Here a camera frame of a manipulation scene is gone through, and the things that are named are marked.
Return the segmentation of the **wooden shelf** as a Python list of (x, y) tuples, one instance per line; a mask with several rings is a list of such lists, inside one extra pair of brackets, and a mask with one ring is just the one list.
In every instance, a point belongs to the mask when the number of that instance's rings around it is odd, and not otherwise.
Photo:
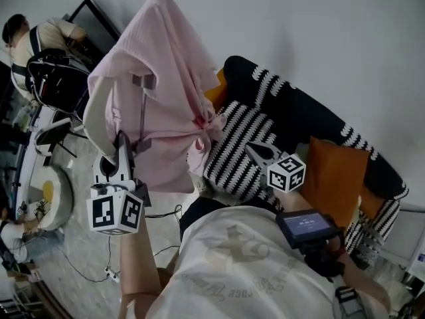
[(0, 319), (43, 319), (44, 315), (31, 283), (9, 276), (0, 264)]

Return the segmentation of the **person's right forearm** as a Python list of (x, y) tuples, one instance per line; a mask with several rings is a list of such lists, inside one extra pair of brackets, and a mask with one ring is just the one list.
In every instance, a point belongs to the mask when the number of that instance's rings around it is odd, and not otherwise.
[[(286, 213), (313, 209), (313, 207), (297, 191), (290, 193), (275, 191), (275, 196), (280, 200), (280, 205)], [(387, 291), (379, 283), (375, 282), (361, 269), (359, 269), (346, 252), (341, 253), (337, 261), (345, 266), (343, 274), (345, 284), (360, 292), (361, 295), (366, 294), (367, 298), (373, 298), (373, 308), (379, 308), (382, 312), (382, 314), (379, 315), (379, 318), (389, 319), (391, 303)]]

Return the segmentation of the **person's left forearm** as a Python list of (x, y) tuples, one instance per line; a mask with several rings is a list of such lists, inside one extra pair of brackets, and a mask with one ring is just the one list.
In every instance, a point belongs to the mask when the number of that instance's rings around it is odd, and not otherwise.
[(121, 236), (120, 268), (122, 301), (118, 319), (145, 319), (161, 294), (145, 213), (140, 215), (137, 233)]

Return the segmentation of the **orange cushion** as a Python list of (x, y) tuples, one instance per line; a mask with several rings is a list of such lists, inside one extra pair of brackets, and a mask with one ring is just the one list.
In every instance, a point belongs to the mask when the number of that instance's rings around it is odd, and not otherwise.
[(300, 194), (314, 209), (347, 229), (357, 208), (368, 160), (368, 151), (311, 137)]

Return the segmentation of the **person's white t-shirt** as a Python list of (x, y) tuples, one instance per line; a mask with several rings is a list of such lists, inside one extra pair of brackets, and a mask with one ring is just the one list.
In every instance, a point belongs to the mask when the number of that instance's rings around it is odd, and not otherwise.
[(146, 319), (334, 319), (334, 287), (290, 248), (274, 214), (224, 210), (222, 239), (181, 244)]

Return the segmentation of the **dark chair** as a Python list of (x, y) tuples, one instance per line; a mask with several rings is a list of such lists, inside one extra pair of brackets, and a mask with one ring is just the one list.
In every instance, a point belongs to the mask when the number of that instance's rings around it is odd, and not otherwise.
[(86, 140), (88, 138), (80, 134), (84, 129), (84, 125), (81, 124), (74, 127), (74, 120), (78, 120), (78, 118), (64, 112), (55, 112), (53, 122), (41, 128), (35, 135), (34, 145), (36, 153), (41, 157), (49, 158), (52, 156), (53, 149), (59, 146), (72, 157), (77, 158), (77, 155), (64, 145), (65, 138), (68, 135)]

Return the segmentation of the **pink cloth garment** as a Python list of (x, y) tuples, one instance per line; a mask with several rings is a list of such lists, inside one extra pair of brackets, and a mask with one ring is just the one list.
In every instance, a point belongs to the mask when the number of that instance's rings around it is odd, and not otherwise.
[(213, 59), (174, 0), (146, 0), (88, 77), (89, 95), (99, 77), (115, 79), (105, 115), (113, 144), (120, 131), (139, 141), (142, 93), (132, 76), (147, 74), (156, 77), (144, 116), (151, 147), (136, 154), (134, 174), (151, 191), (191, 193), (226, 118), (206, 97), (220, 84)]

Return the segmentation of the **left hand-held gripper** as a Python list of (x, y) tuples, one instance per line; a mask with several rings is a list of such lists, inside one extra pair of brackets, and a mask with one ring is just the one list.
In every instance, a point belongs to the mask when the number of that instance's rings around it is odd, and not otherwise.
[[(144, 182), (132, 180), (134, 159), (127, 134), (120, 131), (116, 143), (116, 166), (102, 154), (92, 165), (95, 184), (86, 201), (89, 226), (104, 235), (136, 234), (150, 197)], [(109, 182), (113, 174), (118, 182)]]

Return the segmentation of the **white cabinet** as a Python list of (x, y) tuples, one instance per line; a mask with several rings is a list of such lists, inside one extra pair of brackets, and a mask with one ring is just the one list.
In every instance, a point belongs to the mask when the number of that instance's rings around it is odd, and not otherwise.
[(380, 256), (425, 283), (425, 210), (400, 210)]

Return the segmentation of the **white clothes hanger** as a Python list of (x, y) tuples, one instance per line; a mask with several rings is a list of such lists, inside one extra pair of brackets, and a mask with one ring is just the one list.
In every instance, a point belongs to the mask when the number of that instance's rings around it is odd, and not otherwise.
[[(154, 74), (147, 74), (145, 76), (133, 75), (132, 84), (137, 86), (142, 93), (140, 138), (139, 141), (134, 144), (133, 149), (136, 154), (140, 154), (151, 147), (151, 140), (145, 139), (144, 136), (144, 116), (147, 99), (146, 92), (156, 87), (156, 77)], [(114, 78), (99, 77), (84, 110), (82, 123), (84, 125), (86, 137), (93, 143), (102, 156), (115, 165), (115, 154), (117, 149), (109, 139), (105, 117), (108, 98), (114, 85)]]

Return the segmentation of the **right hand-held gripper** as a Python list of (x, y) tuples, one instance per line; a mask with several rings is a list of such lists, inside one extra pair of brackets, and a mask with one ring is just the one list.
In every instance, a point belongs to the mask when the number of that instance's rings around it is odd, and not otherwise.
[(282, 156), (276, 146), (262, 142), (248, 142), (245, 152), (261, 169), (261, 183), (270, 199), (274, 200), (277, 192), (287, 194), (304, 183), (306, 164), (297, 154)]

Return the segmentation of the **white power strip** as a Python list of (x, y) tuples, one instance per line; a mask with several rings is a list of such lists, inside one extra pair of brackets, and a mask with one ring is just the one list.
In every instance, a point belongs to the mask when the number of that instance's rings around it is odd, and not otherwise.
[(104, 269), (106, 279), (110, 279), (116, 283), (120, 283), (120, 271), (114, 271), (109, 266)]

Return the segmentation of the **person's black shorts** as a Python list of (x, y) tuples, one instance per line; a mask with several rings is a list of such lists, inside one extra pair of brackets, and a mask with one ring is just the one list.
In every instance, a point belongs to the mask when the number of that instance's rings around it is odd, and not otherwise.
[(220, 218), (230, 208), (214, 199), (198, 197), (183, 214), (180, 220), (180, 239), (185, 246), (191, 240), (222, 239), (225, 221)]

